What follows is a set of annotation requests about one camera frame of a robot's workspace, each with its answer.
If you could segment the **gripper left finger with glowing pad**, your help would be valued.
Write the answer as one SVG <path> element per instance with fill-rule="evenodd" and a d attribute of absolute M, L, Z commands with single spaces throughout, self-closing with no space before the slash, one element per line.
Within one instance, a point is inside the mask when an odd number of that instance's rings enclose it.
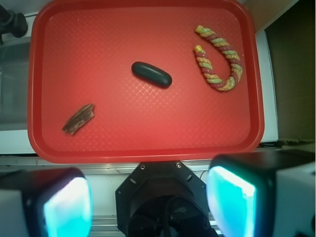
<path fill-rule="evenodd" d="M 87 237 L 89 181 L 78 168 L 18 170 L 0 177 L 2 237 Z"/>

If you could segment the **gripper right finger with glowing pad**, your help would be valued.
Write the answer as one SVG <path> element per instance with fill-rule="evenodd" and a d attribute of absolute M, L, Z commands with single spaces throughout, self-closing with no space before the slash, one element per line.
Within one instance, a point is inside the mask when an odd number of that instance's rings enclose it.
<path fill-rule="evenodd" d="M 315 174 L 307 151 L 218 155 L 206 178 L 208 206 L 226 237 L 313 237 Z"/>

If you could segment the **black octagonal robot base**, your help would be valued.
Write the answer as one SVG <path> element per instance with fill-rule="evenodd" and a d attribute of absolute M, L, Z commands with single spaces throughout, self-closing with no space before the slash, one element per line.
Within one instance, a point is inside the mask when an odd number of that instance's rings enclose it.
<path fill-rule="evenodd" d="M 216 237 L 206 184 L 180 161 L 142 162 L 116 189 L 126 237 Z"/>

